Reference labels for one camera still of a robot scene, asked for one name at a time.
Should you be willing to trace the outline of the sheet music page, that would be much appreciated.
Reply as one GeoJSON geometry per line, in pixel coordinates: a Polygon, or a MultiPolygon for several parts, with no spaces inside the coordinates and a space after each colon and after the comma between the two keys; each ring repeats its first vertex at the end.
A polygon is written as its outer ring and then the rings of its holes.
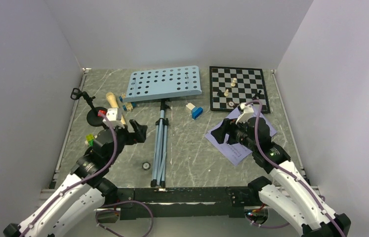
{"type": "MultiPolygon", "coordinates": [[[[232,110],[230,113],[228,113],[227,119],[236,119],[240,115],[240,112],[238,109],[232,110]]],[[[272,126],[272,124],[266,119],[266,117],[261,113],[260,117],[265,119],[265,123],[270,128],[270,136],[273,137],[277,134],[276,129],[272,126]]],[[[225,142],[228,140],[228,135],[226,135],[224,143],[218,144],[217,141],[214,139],[214,137],[211,135],[211,132],[214,129],[217,129],[222,122],[219,122],[216,126],[208,130],[208,132],[205,134],[205,138],[212,143],[222,154],[225,156],[234,166],[237,166],[244,158],[246,158],[248,155],[251,154],[251,150],[246,148],[243,145],[240,144],[233,144],[229,145],[225,142]]]]}

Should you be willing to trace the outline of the gold toy microphone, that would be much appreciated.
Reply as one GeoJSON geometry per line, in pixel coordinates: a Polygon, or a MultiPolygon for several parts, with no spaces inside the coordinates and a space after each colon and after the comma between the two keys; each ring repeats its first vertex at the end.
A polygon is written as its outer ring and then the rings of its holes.
{"type": "MultiPolygon", "coordinates": [[[[115,95],[112,92],[108,92],[106,94],[106,99],[107,99],[107,101],[109,102],[109,104],[112,108],[120,108],[119,105],[118,105],[117,99],[116,99],[115,95]]],[[[120,112],[120,115],[121,115],[122,124],[127,126],[127,123],[124,119],[124,116],[123,116],[122,112],[120,112]]]]}

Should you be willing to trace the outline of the light blue music stand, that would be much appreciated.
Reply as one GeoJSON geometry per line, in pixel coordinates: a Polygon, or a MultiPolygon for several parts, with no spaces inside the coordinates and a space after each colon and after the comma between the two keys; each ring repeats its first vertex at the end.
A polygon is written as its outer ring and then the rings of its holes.
{"type": "Polygon", "coordinates": [[[155,151],[150,186],[165,187],[167,134],[169,121],[166,111],[171,98],[202,94],[198,66],[174,67],[135,71],[131,73],[125,95],[121,102],[135,103],[160,100],[160,118],[156,121],[155,151]]]}

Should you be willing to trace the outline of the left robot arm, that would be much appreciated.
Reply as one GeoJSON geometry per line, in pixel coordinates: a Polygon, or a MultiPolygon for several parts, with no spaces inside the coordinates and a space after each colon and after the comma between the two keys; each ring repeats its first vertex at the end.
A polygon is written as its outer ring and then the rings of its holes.
{"type": "Polygon", "coordinates": [[[107,126],[92,140],[59,188],[28,218],[11,223],[6,237],[62,237],[93,210],[113,206],[118,188],[104,176],[127,145],[144,143],[148,127],[131,119],[127,127],[107,126]]]}

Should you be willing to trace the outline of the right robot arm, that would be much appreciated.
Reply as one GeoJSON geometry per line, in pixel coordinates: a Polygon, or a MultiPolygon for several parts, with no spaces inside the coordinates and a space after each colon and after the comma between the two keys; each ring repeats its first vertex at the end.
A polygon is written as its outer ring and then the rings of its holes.
{"type": "Polygon", "coordinates": [[[351,220],[338,214],[302,177],[288,153],[272,141],[264,118],[252,117],[246,123],[225,118],[209,134],[218,144],[240,144],[252,151],[255,162],[287,192],[284,195],[272,182],[261,176],[248,184],[247,198],[274,209],[301,237],[345,237],[351,220]]]}

